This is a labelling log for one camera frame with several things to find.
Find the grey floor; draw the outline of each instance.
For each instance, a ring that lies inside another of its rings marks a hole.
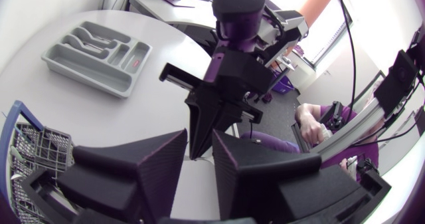
[[[291,130],[291,125],[295,123],[294,114],[295,109],[299,105],[297,100],[299,94],[295,90],[286,94],[279,94],[272,91],[272,94],[273,100],[268,104],[262,101],[255,104],[253,99],[249,100],[249,103],[253,107],[263,111],[261,123],[253,124],[252,129],[296,144],[297,142]],[[242,123],[237,124],[237,126],[239,135],[251,130],[248,120],[244,120]]]

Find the round table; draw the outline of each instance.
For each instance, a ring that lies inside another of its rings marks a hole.
[[[50,71],[41,55],[84,21],[115,29],[153,47],[131,96],[119,99]],[[167,62],[202,78],[210,56],[164,22],[123,11],[90,11],[57,20],[28,40],[0,74],[0,111],[15,100],[76,145],[106,147],[189,129],[188,92],[159,75]],[[214,166],[185,161],[172,217],[219,219]]]

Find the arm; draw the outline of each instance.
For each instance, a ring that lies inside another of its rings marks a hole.
[[[303,139],[310,144],[323,142],[320,123],[320,106],[314,104],[302,104],[298,106],[295,120],[300,124]]]

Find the red label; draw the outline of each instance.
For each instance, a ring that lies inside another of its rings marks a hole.
[[[139,61],[139,60],[134,61],[134,63],[133,63],[133,67],[136,67],[137,65],[139,65],[139,63],[140,63],[140,61]]]

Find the purple bin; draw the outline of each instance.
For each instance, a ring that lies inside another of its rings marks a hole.
[[[274,78],[277,78],[278,75],[280,73],[279,72],[275,72],[274,73]],[[280,94],[286,94],[287,92],[294,90],[294,86],[292,85],[291,81],[289,80],[289,78],[285,75],[280,81],[279,83],[277,83],[274,87],[273,90],[280,93]]]

